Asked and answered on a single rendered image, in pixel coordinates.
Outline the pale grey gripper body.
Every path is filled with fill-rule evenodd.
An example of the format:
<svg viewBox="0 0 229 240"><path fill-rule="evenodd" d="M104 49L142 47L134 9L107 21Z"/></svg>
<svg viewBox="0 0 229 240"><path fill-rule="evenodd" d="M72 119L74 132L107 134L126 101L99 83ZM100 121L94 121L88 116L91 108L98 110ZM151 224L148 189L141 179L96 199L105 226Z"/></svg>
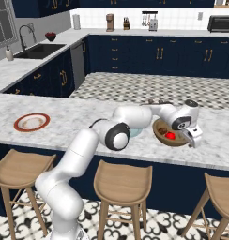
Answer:
<svg viewBox="0 0 229 240"><path fill-rule="evenodd" d="M198 127L187 128L186 138L193 148L197 148L201 144L203 131Z"/></svg>

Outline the navy sink cupboard run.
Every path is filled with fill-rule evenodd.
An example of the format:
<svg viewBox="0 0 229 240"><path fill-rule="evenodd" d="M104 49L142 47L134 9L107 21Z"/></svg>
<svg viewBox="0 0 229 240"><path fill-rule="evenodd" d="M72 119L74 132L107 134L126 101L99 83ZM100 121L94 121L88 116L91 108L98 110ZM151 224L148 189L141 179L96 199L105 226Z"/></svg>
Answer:
<svg viewBox="0 0 229 240"><path fill-rule="evenodd" d="M70 49L10 86L5 94L68 98L75 90Z"/></svg>

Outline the wooden wall shelf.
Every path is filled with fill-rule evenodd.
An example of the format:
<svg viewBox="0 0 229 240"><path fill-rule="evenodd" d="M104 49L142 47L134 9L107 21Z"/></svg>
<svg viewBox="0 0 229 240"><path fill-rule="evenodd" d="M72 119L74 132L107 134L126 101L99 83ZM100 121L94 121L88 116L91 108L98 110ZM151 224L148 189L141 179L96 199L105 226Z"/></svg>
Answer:
<svg viewBox="0 0 229 240"><path fill-rule="evenodd" d="M229 0L215 0L214 8L229 8Z"/></svg>

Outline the wooden bar stool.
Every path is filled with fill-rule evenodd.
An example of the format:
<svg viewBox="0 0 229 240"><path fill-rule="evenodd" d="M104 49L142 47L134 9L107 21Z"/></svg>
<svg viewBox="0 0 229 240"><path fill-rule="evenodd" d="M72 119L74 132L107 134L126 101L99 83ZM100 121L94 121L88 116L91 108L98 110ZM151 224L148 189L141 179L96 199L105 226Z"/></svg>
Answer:
<svg viewBox="0 0 229 240"><path fill-rule="evenodd" d="M135 240L141 240L140 218L143 218L146 231L146 199L152 185L153 167L134 167L124 164L99 162L95 178L94 190L101 199L99 212L98 240L103 239L105 224L108 220L123 222L123 219L108 217L113 212L109 205L129 207Z"/></svg>
<svg viewBox="0 0 229 240"><path fill-rule="evenodd" d="M0 188L8 217L11 240L16 240L12 215L12 206L15 204L33 207L40 227L44 235L47 235L47 229L41 216L41 210L45 206L45 202L38 206L32 187L41 173L49 171L53 167L55 158L56 155L45 156L34 153L22 153L11 149L1 159ZM31 203L17 201L23 189L26 190Z"/></svg>
<svg viewBox="0 0 229 240"><path fill-rule="evenodd" d="M206 189L181 236L184 237L191 226L196 227L194 221L199 214L202 214L204 225L200 225L200 228L206 229L208 240L229 240L229 178L212 176L205 172L205 180ZM207 225L204 206L208 201L212 201L214 208L221 215L221 221L217 228Z"/></svg>

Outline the white paper towel roll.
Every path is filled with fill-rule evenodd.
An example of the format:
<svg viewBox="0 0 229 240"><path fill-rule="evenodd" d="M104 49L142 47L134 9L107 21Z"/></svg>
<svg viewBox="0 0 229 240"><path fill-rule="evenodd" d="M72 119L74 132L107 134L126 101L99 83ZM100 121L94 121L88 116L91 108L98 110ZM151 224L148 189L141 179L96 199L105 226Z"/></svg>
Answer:
<svg viewBox="0 0 229 240"><path fill-rule="evenodd" d="M80 15L74 14L72 15L72 19L73 19L73 28L75 30L80 30L81 29Z"/></svg>

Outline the red rimmed white plate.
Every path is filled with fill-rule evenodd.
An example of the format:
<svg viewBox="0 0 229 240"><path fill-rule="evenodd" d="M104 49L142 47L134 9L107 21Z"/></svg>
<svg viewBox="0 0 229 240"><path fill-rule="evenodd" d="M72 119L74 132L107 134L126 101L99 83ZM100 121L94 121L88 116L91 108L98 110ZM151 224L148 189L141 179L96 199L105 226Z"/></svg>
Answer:
<svg viewBox="0 0 229 240"><path fill-rule="evenodd" d="M42 112L33 112L18 118L14 128L20 132L31 132L45 128L50 123L50 116Z"/></svg>

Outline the grey dishwasher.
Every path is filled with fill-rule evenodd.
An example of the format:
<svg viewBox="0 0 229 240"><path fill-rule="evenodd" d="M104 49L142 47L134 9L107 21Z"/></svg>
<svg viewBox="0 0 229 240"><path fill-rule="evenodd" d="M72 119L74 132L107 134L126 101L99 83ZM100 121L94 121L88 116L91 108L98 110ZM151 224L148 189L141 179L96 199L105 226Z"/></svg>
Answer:
<svg viewBox="0 0 229 240"><path fill-rule="evenodd" d="M78 89L85 80L83 44L81 42L78 42L70 48L70 51L75 89Z"/></svg>

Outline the black sink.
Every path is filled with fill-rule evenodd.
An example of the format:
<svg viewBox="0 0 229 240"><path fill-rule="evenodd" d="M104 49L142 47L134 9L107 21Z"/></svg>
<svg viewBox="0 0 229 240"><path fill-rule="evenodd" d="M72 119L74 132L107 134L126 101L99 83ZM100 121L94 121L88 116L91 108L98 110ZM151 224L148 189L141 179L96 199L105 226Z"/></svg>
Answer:
<svg viewBox="0 0 229 240"><path fill-rule="evenodd" d="M37 44L23 52L16 53L14 57L19 59L45 59L57 55L64 47L65 44Z"/></svg>

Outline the navy island base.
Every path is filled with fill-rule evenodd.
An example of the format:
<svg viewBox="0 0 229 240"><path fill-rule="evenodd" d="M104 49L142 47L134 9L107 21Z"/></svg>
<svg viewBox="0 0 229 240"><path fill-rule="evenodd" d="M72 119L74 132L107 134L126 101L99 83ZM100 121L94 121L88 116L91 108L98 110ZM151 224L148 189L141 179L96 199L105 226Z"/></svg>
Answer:
<svg viewBox="0 0 229 240"><path fill-rule="evenodd" d="M65 153L58 150L0 143L0 160L10 149L15 149L19 152L36 153L46 156L57 154L53 164L54 166L59 163L61 157ZM95 155L85 174L79 178L72 178L69 181L69 185L72 186L83 199L93 201L97 201L99 199L95 193L93 182L99 161L101 159L108 163L126 164L137 167L147 167L152 165L152 188L147 197L147 208L178 214L192 214L196 204L206 189L204 173L219 177L229 177L229 171L143 161L139 158L128 159L123 157L105 157ZM7 216L1 189L0 216Z"/></svg>

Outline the rail with hanging tools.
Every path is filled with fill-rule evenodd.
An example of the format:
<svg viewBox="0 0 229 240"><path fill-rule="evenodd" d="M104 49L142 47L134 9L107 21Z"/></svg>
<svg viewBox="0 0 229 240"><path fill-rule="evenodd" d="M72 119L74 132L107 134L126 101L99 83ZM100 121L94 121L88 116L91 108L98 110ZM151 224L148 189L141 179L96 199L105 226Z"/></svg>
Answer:
<svg viewBox="0 0 229 240"><path fill-rule="evenodd" d="M142 26L149 26L150 25L150 19L151 16L156 16L158 14L157 11L143 11L142 12Z"/></svg>

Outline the navy wall cupboards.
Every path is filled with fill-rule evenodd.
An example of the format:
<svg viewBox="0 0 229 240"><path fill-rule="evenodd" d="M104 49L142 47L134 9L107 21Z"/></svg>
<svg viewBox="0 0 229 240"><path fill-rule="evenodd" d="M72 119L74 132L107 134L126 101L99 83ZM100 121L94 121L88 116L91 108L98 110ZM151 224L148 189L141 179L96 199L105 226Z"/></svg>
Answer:
<svg viewBox="0 0 229 240"><path fill-rule="evenodd" d="M11 0L17 18L41 18L75 8L213 8L215 0Z"/></svg>

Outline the brown coffee machine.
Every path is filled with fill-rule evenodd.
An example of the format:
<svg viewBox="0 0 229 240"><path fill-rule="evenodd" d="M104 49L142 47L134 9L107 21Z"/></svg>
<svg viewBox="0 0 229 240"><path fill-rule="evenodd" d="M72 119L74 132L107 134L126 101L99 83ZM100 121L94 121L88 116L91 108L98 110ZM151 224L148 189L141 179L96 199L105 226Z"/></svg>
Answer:
<svg viewBox="0 0 229 240"><path fill-rule="evenodd" d="M107 21L107 32L113 32L115 30L115 15L114 14L107 14L106 15Z"/></svg>

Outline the dark bowl with red fruit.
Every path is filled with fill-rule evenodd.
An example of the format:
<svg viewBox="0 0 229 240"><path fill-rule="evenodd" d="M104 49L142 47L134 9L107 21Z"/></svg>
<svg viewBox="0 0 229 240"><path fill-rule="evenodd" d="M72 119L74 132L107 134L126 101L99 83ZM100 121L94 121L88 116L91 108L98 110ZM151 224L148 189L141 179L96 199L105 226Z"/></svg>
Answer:
<svg viewBox="0 0 229 240"><path fill-rule="evenodd" d="M45 34L45 37L46 37L49 41L53 42L53 41L55 40L55 38L56 38L56 33L54 33L54 32L48 32L48 33Z"/></svg>

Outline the light blue plate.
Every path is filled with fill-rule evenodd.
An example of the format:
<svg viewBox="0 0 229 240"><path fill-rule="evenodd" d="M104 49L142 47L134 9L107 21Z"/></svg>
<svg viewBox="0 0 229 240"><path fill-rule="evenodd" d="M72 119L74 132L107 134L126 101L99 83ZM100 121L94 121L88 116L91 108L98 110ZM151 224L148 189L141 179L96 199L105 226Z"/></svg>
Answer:
<svg viewBox="0 0 229 240"><path fill-rule="evenodd" d="M142 130L140 128L132 128L130 130L130 137L133 138L133 137L136 137L138 136L140 133L142 132Z"/></svg>

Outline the brown wooden bowl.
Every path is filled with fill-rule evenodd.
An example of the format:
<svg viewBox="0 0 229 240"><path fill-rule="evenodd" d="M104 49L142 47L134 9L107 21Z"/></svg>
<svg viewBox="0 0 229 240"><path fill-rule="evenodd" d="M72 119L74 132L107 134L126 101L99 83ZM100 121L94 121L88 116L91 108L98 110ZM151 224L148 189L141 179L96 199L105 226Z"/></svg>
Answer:
<svg viewBox="0 0 229 240"><path fill-rule="evenodd" d="M176 135L175 140L167 139L164 135L159 134L158 129L165 127L168 131L173 132ZM153 132L157 139L168 146L182 146L188 143L188 141L183 137L181 131L172 130L163 120L158 119L153 123Z"/></svg>

